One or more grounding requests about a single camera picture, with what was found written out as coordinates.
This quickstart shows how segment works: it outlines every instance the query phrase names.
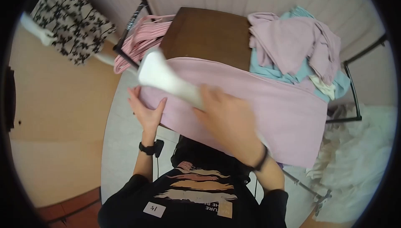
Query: person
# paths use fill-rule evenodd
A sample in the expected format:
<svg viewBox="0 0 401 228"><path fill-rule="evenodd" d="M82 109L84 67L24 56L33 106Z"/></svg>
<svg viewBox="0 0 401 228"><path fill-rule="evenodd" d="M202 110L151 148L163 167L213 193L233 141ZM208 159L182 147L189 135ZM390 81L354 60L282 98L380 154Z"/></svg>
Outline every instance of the person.
<svg viewBox="0 0 401 228"><path fill-rule="evenodd" d="M150 110L138 99L140 90L128 89L128 102L143 127L141 144L152 147L167 98ZM131 179L100 209L100 227L286 227L284 175L266 156L250 105L207 85L200 93L204 111L194 114L233 156L180 136L174 169L152 182L152 155L139 151ZM264 190L260 204L246 186L250 171Z"/></svg>

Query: tiled floor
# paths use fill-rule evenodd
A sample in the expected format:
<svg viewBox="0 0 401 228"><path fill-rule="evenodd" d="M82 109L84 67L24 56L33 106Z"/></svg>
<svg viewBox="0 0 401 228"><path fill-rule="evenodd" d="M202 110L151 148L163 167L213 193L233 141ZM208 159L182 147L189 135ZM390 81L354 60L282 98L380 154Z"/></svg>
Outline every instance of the tiled floor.
<svg viewBox="0 0 401 228"><path fill-rule="evenodd" d="M127 87L138 84L136 77L128 72L123 72L107 120L102 155L102 202L120 190L132 176L138 155L138 145L141 141L142 127L127 102ZM164 141L164 147L159 157L159 175L163 175L173 169L170 157L178 142L179 134L159 126L157 139ZM157 178L157 163L153 160L153 179ZM286 166L286 171L298 178L305 185L310 184L303 168ZM248 188L255 191L256 177L250 175L251 182ZM285 189L289 194L287 203L286 223L288 228L299 227L312 210L312 196L286 178ZM258 183L256 200L260 203L263 198L263 190Z"/></svg>

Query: black watch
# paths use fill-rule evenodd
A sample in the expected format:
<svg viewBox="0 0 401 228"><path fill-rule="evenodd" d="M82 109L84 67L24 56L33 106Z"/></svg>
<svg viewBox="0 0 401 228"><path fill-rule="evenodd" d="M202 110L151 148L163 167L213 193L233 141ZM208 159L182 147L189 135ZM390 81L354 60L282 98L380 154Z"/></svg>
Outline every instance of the black watch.
<svg viewBox="0 0 401 228"><path fill-rule="evenodd" d="M143 151L149 156L152 156L154 154L155 157L159 157L160 153L162 152L164 146L164 141L163 140L156 140L153 144L153 146L143 146L142 142L139 143L139 150Z"/></svg>
<svg viewBox="0 0 401 228"><path fill-rule="evenodd" d="M259 163L255 167L249 166L252 171L260 171L260 170L262 170L262 165L265 163L265 161L266 161L266 159L267 159L267 157L269 155L268 148L264 144L262 144L262 145L264 147L263 158L259 161Z"/></svg>

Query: wrist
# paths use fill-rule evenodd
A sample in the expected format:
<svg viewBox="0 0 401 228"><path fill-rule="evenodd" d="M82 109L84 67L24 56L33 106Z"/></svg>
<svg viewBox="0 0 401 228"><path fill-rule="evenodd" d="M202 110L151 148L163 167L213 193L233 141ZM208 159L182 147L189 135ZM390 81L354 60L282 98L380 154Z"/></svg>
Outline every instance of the wrist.
<svg viewBox="0 0 401 228"><path fill-rule="evenodd" d="M248 149L245 165L255 168L258 163L263 159L265 153L264 149L265 148L262 142L259 139L255 140L252 143L251 147Z"/></svg>
<svg viewBox="0 0 401 228"><path fill-rule="evenodd" d="M144 130L142 132L142 141L141 141L142 145L144 147L153 146L155 138L156 138L156 131L148 132Z"/></svg>

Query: pink plastic hanger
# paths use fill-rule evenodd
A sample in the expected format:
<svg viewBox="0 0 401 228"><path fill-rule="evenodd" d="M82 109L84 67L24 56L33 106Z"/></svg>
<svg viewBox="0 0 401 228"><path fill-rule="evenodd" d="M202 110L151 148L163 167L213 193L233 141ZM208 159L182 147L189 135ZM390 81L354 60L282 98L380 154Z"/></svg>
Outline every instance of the pink plastic hanger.
<svg viewBox="0 0 401 228"><path fill-rule="evenodd" d="M122 46L122 50L137 64L145 55L146 50L153 46L159 46L162 37L166 34L171 25L171 21L163 22L164 18L174 17L175 15L155 16L148 15L140 20L133 29L133 34L129 36ZM114 73L120 74L131 65L120 55L114 60Z"/></svg>

